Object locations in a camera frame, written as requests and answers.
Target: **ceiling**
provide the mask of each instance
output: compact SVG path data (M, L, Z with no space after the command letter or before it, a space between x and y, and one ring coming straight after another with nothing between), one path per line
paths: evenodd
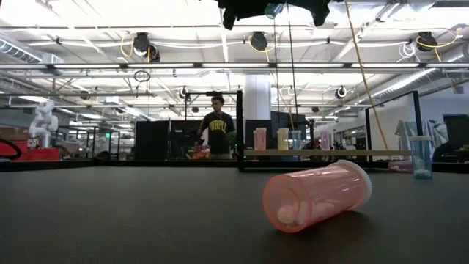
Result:
M357 54L352 41L352 32L345 12L344 3L330 4L330 15L323 26L314 26L309 11L291 7L284 10L274 20L265 16L237 21L233 30L223 29L221 11L215 1L197 0L50 0L52 11L37 3L40 0L3 0L0 8L0 31L4 37L18 41L32 52L54 54L65 63L135 63L147 59L137 56L126 57L130 53L130 40L136 32L148 32L151 41L158 47L161 62L357 62ZM376 22L376 14L385 6L384 1L350 1L350 16L359 34L358 44L363 62L437 62L434 52L412 51L412 45L405 45L415 39L418 32L431 31L438 45L452 43L438 51L445 61L445 53L465 42L469 29L467 1L460 1L457 7L432 7L435 2L409 1L409 4L395 4L396 13L383 22ZM248 39L254 31L263 31L270 52L255 51ZM21 63L11 56L0 54L2 63ZM136 96L139 83L132 77L134 71L117 73L115 70L95 70L95 78L73 78L73 74L86 75L80 70L67 70L62 76L46 75L39 71L8 71L4 80L10 77L27 81L21 82L22 90L16 92L51 92L60 87L59 92L118 92L118 102L122 104L162 105L138 109L151 118L181 118L183 102L178 93L182 87L192 92L212 90L235 91L244 89L245 75L236 70L152 70L151 82L140 84L140 95ZM340 86L346 87L347 97L339 102L345 104L365 93L363 76L359 71L348 73L321 73L291 70L278 73L270 71L271 87L281 91L287 103L294 102L290 90L297 89L297 101L302 104L338 103L334 93ZM380 86L396 77L395 73L367 73L364 77L370 89ZM14 92L0 86L4 92ZM152 96L144 96L148 89ZM60 98L64 104L102 104L102 100L82 100L80 98ZM22 103L33 103L22 100ZM192 118L202 118L210 111L210 99L201 96L197 103L201 107ZM170 109L166 105L177 105ZM359 108L342 111L341 114L354 114ZM86 109L69 109L73 113L83 113ZM234 114L234 108L226 108ZM311 107L298 109L300 113L312 114ZM113 110L102 108L93 114L104 117L121 118Z

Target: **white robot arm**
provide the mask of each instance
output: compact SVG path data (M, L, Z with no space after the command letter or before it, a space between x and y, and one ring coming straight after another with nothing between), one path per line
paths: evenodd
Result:
M52 115L52 110L55 105L52 102L40 103L39 106L35 109L36 116L29 126L29 138L31 141L28 141L33 144L37 144L37 138L41 136L43 138L42 147L50 147L51 143L51 132L57 131L59 127L59 121L56 116Z

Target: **clear plastic cup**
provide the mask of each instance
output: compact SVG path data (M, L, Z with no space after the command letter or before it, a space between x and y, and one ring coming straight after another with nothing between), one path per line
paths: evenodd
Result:
M266 128L257 128L254 131L254 150L265 150L266 148Z
M430 136L411 136L413 177L415 179L432 178L432 138Z
M292 149L301 150L301 131L292 131Z
M359 165L337 161L327 167L275 176L267 182L265 215L283 232L299 232L365 204L372 182Z
M288 128L279 128L277 131L278 150L288 150Z
M321 131L321 150L330 150L329 132Z

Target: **black partition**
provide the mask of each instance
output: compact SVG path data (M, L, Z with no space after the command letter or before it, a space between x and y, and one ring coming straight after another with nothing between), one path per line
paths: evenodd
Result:
M163 161L168 158L169 121L138 121L135 159Z

